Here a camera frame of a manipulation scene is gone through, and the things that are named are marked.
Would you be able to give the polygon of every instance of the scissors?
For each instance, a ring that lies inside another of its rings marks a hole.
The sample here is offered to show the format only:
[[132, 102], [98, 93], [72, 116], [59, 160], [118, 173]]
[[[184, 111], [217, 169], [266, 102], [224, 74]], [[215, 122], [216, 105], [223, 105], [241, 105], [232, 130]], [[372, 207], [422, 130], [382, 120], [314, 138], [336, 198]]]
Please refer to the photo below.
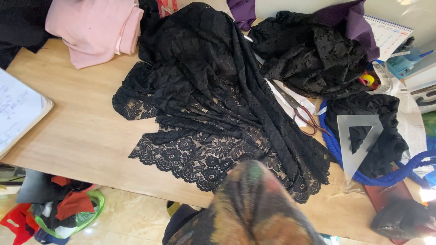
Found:
[[[293, 120], [295, 121], [295, 116], [298, 116], [301, 120], [303, 120], [305, 123], [307, 123], [307, 125], [309, 127], [313, 128], [314, 132], [312, 134], [302, 131], [305, 135], [314, 136], [315, 134], [317, 134], [318, 130], [321, 130], [321, 131], [327, 133], [328, 135], [330, 135], [330, 133], [328, 133], [327, 130], [321, 128], [317, 124], [317, 122], [315, 122], [315, 119], [313, 119], [312, 115], [310, 114], [310, 112], [307, 110], [306, 107], [300, 105], [300, 103], [298, 103], [298, 101], [296, 99], [294, 99], [292, 96], [290, 96], [286, 92], [284, 92], [283, 89], [280, 86], [278, 86], [274, 81], [271, 81], [271, 80], [268, 80], [268, 81], [274, 86], [274, 88], [277, 89], [277, 91], [279, 91], [279, 93], [283, 96], [283, 98], [294, 109], [295, 115], [294, 115]], [[299, 107], [301, 109], [303, 109], [303, 111], [305, 111], [309, 115], [311, 122], [307, 121], [303, 116], [300, 115], [300, 113], [298, 112]]]

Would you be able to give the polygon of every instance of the wooden table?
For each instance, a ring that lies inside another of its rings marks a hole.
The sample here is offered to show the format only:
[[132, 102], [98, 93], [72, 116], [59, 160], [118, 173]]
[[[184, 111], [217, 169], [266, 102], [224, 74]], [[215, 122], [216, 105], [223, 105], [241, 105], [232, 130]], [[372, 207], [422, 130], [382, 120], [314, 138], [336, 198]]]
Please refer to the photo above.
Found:
[[[21, 49], [8, 72], [54, 102], [54, 108], [30, 130], [3, 162], [41, 172], [109, 186], [166, 200], [207, 207], [213, 194], [176, 179], [156, 166], [127, 158], [142, 134], [156, 132], [154, 118], [127, 121], [112, 107], [137, 54], [76, 70], [61, 40], [50, 39], [37, 53]], [[322, 141], [320, 133], [315, 136]], [[300, 208], [316, 230], [374, 244], [390, 244], [370, 228], [374, 208], [362, 186], [345, 186], [337, 164], [330, 184]], [[417, 200], [418, 185], [406, 181]]]

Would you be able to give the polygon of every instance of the notebook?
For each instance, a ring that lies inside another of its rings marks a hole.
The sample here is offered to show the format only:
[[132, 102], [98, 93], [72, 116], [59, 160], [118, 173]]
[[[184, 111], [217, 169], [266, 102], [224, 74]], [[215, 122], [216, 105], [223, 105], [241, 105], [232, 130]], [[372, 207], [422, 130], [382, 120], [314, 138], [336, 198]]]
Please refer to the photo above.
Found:
[[0, 159], [53, 108], [53, 102], [0, 69]]
[[365, 15], [364, 18], [371, 25], [375, 43], [380, 48], [380, 58], [378, 58], [378, 60], [381, 61], [388, 60], [395, 49], [397, 49], [413, 31], [413, 28], [369, 15]]

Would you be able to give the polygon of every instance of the pink fabric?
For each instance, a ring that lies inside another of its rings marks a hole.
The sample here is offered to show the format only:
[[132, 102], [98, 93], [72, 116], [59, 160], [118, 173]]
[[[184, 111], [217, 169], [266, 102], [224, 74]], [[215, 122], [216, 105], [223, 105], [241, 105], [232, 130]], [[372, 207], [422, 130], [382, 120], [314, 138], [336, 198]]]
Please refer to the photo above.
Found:
[[118, 51], [132, 54], [143, 13], [135, 0], [53, 0], [45, 30], [62, 38], [81, 69], [108, 62]]

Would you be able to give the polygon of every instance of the patterned clothing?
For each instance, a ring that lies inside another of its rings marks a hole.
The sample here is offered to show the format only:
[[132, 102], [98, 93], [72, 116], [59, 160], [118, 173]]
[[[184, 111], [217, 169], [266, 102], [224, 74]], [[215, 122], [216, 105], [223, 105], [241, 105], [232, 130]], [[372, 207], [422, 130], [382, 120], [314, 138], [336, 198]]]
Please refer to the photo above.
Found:
[[240, 163], [210, 207], [180, 228], [167, 245], [324, 245], [277, 178], [259, 161]]

